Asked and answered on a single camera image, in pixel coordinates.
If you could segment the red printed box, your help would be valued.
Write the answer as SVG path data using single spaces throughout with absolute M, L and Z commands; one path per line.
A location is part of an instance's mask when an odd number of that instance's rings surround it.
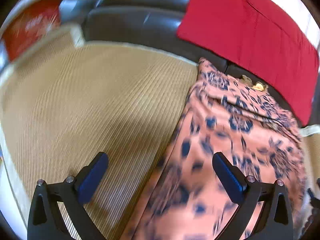
M 10 61 L 61 25 L 62 0 L 40 0 L 24 9 L 5 29 L 2 39 Z

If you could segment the dark leather sofa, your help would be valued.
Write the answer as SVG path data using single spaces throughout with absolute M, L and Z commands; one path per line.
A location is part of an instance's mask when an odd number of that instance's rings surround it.
M 201 57 L 206 57 L 218 70 L 226 74 L 235 77 L 248 75 L 255 81 L 267 83 L 216 53 L 178 37 L 177 31 L 187 12 L 189 1 L 98 0 L 86 17 L 85 38 L 89 41 L 141 44 L 185 57 L 194 62 Z M 271 95 L 277 103 L 292 111 L 283 96 L 271 85 L 269 87 Z M 300 126 L 319 123 L 319 74 L 312 98 L 312 112 L 309 122 L 303 125 L 298 118 L 297 120 Z

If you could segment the woven bamboo seat mat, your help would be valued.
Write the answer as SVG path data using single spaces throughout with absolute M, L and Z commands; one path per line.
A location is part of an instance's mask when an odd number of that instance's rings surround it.
M 105 152 L 110 165 L 86 211 L 104 237 L 122 239 L 198 74 L 199 63 L 159 51 L 85 42 L 76 25 L 35 43 L 1 77 L 1 148 L 22 218 L 38 179 L 62 181 Z M 308 211 L 305 153 L 304 165 L 294 236 Z

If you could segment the orange floral garment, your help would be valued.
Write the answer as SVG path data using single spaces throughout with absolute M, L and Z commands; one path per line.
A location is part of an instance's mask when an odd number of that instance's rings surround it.
M 121 238 L 214 239 L 236 210 L 213 170 L 216 152 L 260 182 L 282 180 L 298 223 L 306 175 L 295 118 L 269 93 L 202 58 L 172 141 Z

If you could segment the red cloth on sofa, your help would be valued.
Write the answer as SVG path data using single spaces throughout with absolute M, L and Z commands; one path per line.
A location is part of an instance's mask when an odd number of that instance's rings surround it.
M 309 122 L 318 53 L 271 0 L 190 0 L 177 35 L 263 79 L 303 125 Z

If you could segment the brown yellow garment tag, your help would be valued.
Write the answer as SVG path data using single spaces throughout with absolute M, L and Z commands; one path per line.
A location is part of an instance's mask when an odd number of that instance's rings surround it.
M 255 90 L 261 91 L 261 92 L 267 92 L 268 91 L 268 85 L 263 84 L 260 81 L 257 81 L 256 83 L 253 83 L 253 81 L 247 77 L 246 75 L 242 75 L 239 81 L 248 87 L 251 87 Z

